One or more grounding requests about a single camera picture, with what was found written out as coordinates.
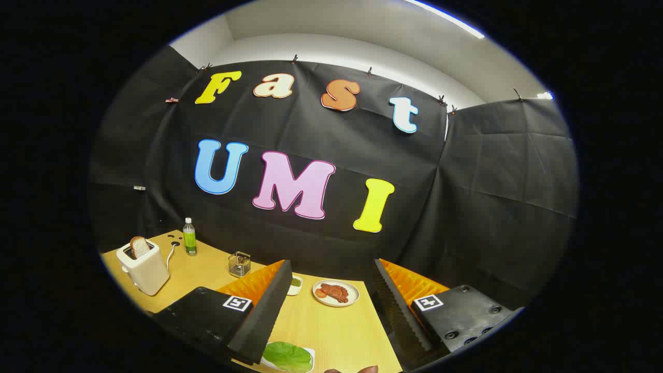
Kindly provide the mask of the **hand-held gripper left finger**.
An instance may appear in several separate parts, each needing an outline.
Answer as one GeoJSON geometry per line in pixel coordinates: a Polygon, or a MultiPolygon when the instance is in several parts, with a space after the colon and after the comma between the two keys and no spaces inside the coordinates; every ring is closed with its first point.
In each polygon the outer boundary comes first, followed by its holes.
{"type": "Polygon", "coordinates": [[[257,364],[291,280],[291,262],[280,260],[217,290],[198,286],[152,318],[213,358],[257,364]]]}

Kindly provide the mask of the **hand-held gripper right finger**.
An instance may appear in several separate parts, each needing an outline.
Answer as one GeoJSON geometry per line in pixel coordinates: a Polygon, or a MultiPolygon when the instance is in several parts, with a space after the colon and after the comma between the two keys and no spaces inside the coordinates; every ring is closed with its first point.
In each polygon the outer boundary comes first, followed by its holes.
{"type": "Polygon", "coordinates": [[[429,278],[383,259],[375,266],[377,299],[404,367],[423,367],[466,349],[524,304],[523,290],[466,261],[441,264],[429,278]]]}

